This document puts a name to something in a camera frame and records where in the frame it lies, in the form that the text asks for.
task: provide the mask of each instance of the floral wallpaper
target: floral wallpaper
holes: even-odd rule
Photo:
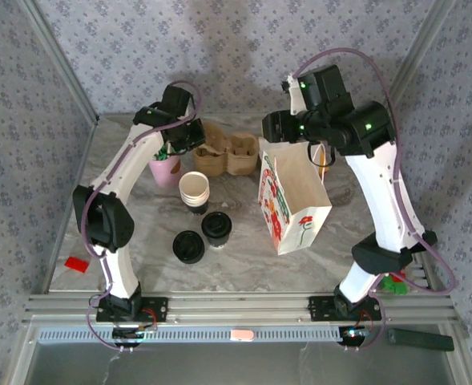
[[[458,279],[452,297],[472,355],[472,0],[450,12],[400,109],[405,178]]]
[[[0,1],[0,381],[90,128],[17,2]]]
[[[205,111],[267,112],[288,107],[280,81],[327,48],[362,49],[392,82],[432,0],[38,3],[99,113],[136,111],[172,79],[198,84]],[[360,59],[330,60],[356,103],[381,97]]]

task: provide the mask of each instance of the brown cup carrier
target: brown cup carrier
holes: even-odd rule
[[[248,175],[255,170],[259,141],[249,133],[237,132],[228,138],[221,128],[203,121],[205,144],[193,152],[195,170],[206,176]]]
[[[205,144],[193,152],[195,170],[206,176],[219,176],[227,168],[227,138],[215,124],[203,121],[205,130]]]
[[[255,170],[259,156],[259,140],[247,132],[236,132],[228,137],[227,172],[232,175],[248,175]]]

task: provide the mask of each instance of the marble surface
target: marble surface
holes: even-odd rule
[[[258,133],[262,116],[206,116],[225,130]],[[88,184],[111,161],[127,136],[131,116],[102,118],[93,139],[82,183]],[[191,171],[192,155],[182,157]],[[180,262],[171,250],[177,233],[191,229],[201,234],[202,217],[193,216],[178,189],[155,185],[150,169],[135,184],[127,209],[135,220],[129,243],[135,274],[143,291],[332,291],[353,261],[351,247],[373,231],[365,198],[349,166],[339,157],[325,176],[333,208],[312,246],[276,255],[272,238],[257,203],[259,166],[251,176],[224,174],[210,178],[209,212],[223,211],[233,223],[223,249],[206,243],[203,259],[195,265]],[[71,216],[58,256],[50,290],[103,290],[100,265],[91,261],[86,273],[68,269],[69,256],[90,260]]]

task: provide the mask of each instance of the black cup lid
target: black cup lid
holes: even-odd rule
[[[191,230],[179,233],[173,240],[173,253],[183,263],[197,263],[204,256],[204,241],[202,237]]]
[[[232,230],[232,221],[227,214],[215,211],[205,216],[202,231],[209,238],[223,238]]]

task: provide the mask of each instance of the pink cup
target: pink cup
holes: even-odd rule
[[[151,160],[148,165],[159,187],[177,187],[184,174],[180,164],[180,156],[170,156],[166,160]]]

